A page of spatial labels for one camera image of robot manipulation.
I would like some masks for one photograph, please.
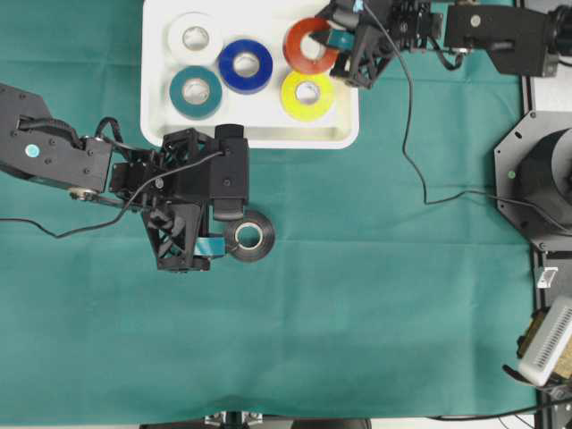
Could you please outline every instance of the wire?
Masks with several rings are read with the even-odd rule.
[[[522,423],[524,423],[525,425],[527,425],[528,427],[531,427],[532,429],[534,429],[534,426],[532,426],[530,423],[528,423],[524,418],[522,418],[521,416],[515,414],[515,417],[520,420]]]
[[[470,417],[445,417],[445,416],[434,416],[428,417],[431,420],[438,420],[440,422],[473,422],[478,420],[492,420],[499,417],[509,417],[515,416],[517,414],[531,414],[537,411],[542,411],[543,409],[554,407],[555,405],[569,404],[572,402],[572,398],[567,398],[564,400],[554,400],[553,402],[543,403],[540,405],[534,405],[532,407],[513,409],[512,411],[507,411],[505,413],[490,414],[485,416],[470,416]]]
[[[149,186],[151,183],[154,183],[155,181],[162,179],[164,177],[167,176],[171,176],[173,174],[178,174],[180,172],[184,172],[186,170],[189,170],[191,168],[195,168],[198,167],[208,161],[210,161],[211,159],[217,157],[217,156],[223,156],[224,152],[214,152],[213,154],[204,156],[203,158],[197,160],[194,163],[191,164],[187,164],[187,165],[183,165],[182,167],[176,168],[174,170],[171,170],[169,172],[164,172],[162,174],[158,174],[157,176],[149,179],[148,181],[145,181],[141,186],[139,186],[139,188],[133,193],[133,195],[131,196],[131,198],[127,201],[127,203],[125,203],[125,205],[123,206],[122,210],[119,212],[119,214],[117,216],[115,216],[115,218],[109,222],[105,222],[105,223],[100,223],[97,225],[92,225],[92,226],[86,226],[83,228],[78,228],[76,230],[71,230],[71,231],[67,231],[64,232],[62,234],[56,234],[54,232],[51,232],[50,230],[44,228],[41,224],[31,221],[29,219],[20,219],[20,218],[0,218],[0,222],[12,222],[12,223],[28,223],[30,225],[33,225],[35,227],[37,227],[39,230],[41,230],[42,232],[44,232],[45,234],[49,235],[50,237],[56,239],[56,240],[61,240],[61,239],[65,239],[67,237],[70,237],[72,235],[76,235],[76,234],[80,234],[83,232],[88,232],[88,231],[95,231],[95,230],[101,230],[103,228],[107,228],[109,226],[115,225],[116,223],[118,223],[123,216],[127,213],[127,211],[129,210],[129,207],[133,204],[133,202],[135,201],[135,199],[139,196],[139,194],[147,187]]]
[[[502,425],[502,427],[504,427],[504,429],[509,429],[509,427],[504,424],[504,422],[502,421],[502,419],[500,417],[499,417],[499,421],[500,421],[500,424]]]
[[[445,54],[443,53],[443,50],[437,43],[437,40],[435,40],[434,38],[429,38],[429,43],[431,43],[431,45],[433,46],[433,51],[437,54],[437,58],[439,58],[439,61],[441,62],[441,64],[443,64],[443,67],[445,67],[450,72],[454,72],[455,70],[461,68],[461,66],[463,65],[463,59],[465,57],[464,55],[461,54],[455,55],[455,63],[452,63],[447,59],[447,57],[445,57]]]
[[[448,203],[450,201],[454,201],[456,199],[459,199],[461,197],[464,197],[465,195],[479,195],[482,197],[486,197],[489,199],[493,199],[495,201],[500,201],[506,204],[513,204],[516,206],[526,206],[526,207],[530,207],[533,210],[535,210],[541,217],[543,217],[548,223],[551,223],[554,227],[556,227],[557,229],[565,232],[565,234],[560,234],[560,235],[564,235],[564,236],[569,236],[572,237],[572,230],[569,230],[568,228],[566,228],[564,225],[562,225],[561,223],[559,223],[556,219],[554,219],[550,214],[548,214],[546,212],[546,210],[544,210],[542,207],[536,205],[535,203],[530,203],[527,201],[521,201],[521,200],[517,200],[517,199],[512,199],[512,198],[503,198],[503,197],[497,197],[493,194],[489,194],[487,192],[483,192],[481,190],[463,190],[461,192],[459,192],[458,194],[455,194],[451,197],[448,198],[443,198],[443,199],[437,199],[437,200],[429,200],[428,197],[428,187],[427,187],[427,181],[425,179],[425,176],[423,175],[423,173],[421,172],[421,169],[419,168],[419,166],[416,164],[416,162],[414,161],[414,159],[409,155],[408,153],[408,143],[409,143],[409,134],[411,133],[411,122],[412,122],[412,118],[413,118],[413,97],[414,97],[414,84],[413,84],[413,78],[411,77],[411,73],[409,71],[409,68],[405,62],[405,59],[403,58],[403,55],[401,55],[400,50],[397,48],[397,46],[395,45],[395,42],[393,41],[393,39],[391,38],[389,32],[387,31],[387,29],[385,29],[385,27],[383,26],[383,24],[377,19],[377,17],[375,16],[375,14],[372,12],[372,10],[369,7],[368,2],[364,2],[364,9],[369,13],[369,15],[372,17],[372,19],[375,21],[375,23],[377,24],[377,26],[379,27],[379,29],[382,31],[382,33],[384,34],[384,36],[388,39],[391,48],[393,49],[393,51],[395,52],[395,55],[398,57],[398,59],[400,60],[401,63],[401,68],[403,69],[405,76],[407,78],[408,81],[408,88],[409,88],[409,97],[408,97],[408,118],[407,118],[407,122],[406,122],[406,127],[405,127],[405,136],[403,138],[403,145],[401,147],[401,152],[403,154],[403,156],[405,157],[405,159],[411,164],[411,166],[413,167],[413,169],[415,170],[417,177],[419,178],[419,180],[421,181],[421,186],[423,189],[423,204],[425,206],[436,206],[439,204],[443,204],[443,203]]]
[[[99,121],[99,125],[97,125],[96,133],[94,134],[96,137],[102,138],[104,135],[105,127],[109,125],[111,126],[112,132],[114,134],[114,139],[119,143],[123,143],[123,136],[122,136],[122,129],[119,125],[119,121],[111,116],[106,116],[104,119]]]

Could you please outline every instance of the tape roll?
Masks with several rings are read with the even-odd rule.
[[[326,48],[324,54],[317,59],[307,58],[302,52],[304,37],[315,31],[328,31],[332,29],[327,20],[323,18],[306,18],[296,23],[286,34],[283,52],[286,61],[292,69],[303,74],[320,74],[333,67],[338,58],[338,51]]]
[[[328,113],[333,101],[332,80],[325,74],[306,75],[293,71],[282,83],[282,106],[298,121],[317,121]]]
[[[198,66],[179,71],[169,93],[172,105],[190,119],[205,119],[214,114],[223,100],[221,81],[210,70]]]
[[[240,63],[249,63],[242,70]],[[273,72],[270,52],[255,40],[237,40],[221,53],[219,71],[230,89],[241,94],[255,94],[265,88]]]
[[[240,243],[240,233],[246,228],[258,232],[258,241],[251,246]],[[276,242],[276,231],[272,222],[261,213],[250,210],[239,221],[228,223],[224,230],[228,252],[241,262],[256,262],[266,257]]]
[[[210,65],[223,50],[223,35],[213,18],[203,13],[187,13],[169,28],[172,56],[182,64]]]

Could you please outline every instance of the metal bracket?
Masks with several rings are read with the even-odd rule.
[[[227,411],[221,411],[220,413],[216,413],[211,416],[205,416],[205,425],[211,425],[211,426],[226,425],[230,423],[227,421],[227,415],[228,415]],[[261,425],[263,423],[262,413],[242,411],[240,412],[240,415],[241,415],[240,421],[242,425]]]
[[[538,289],[549,289],[558,273],[557,266],[543,266],[534,270],[536,287]]]

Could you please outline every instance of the teal fabric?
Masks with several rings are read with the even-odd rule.
[[[139,0],[4,0],[0,80],[92,133],[139,132]],[[441,198],[492,185],[521,116],[516,78],[483,54],[445,71],[408,55],[411,153]],[[278,240],[255,265],[155,270],[140,219],[54,241],[1,224],[0,424],[176,421],[221,409],[304,416],[492,413],[534,403],[501,371],[532,309],[527,245],[489,201],[432,208],[400,154],[398,64],[361,94],[342,151],[252,153],[253,206]],[[0,216],[67,231],[115,215],[0,177]]]

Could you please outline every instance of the screw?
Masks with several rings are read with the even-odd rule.
[[[471,25],[475,28],[481,25],[481,17],[479,15],[473,15],[471,17]]]

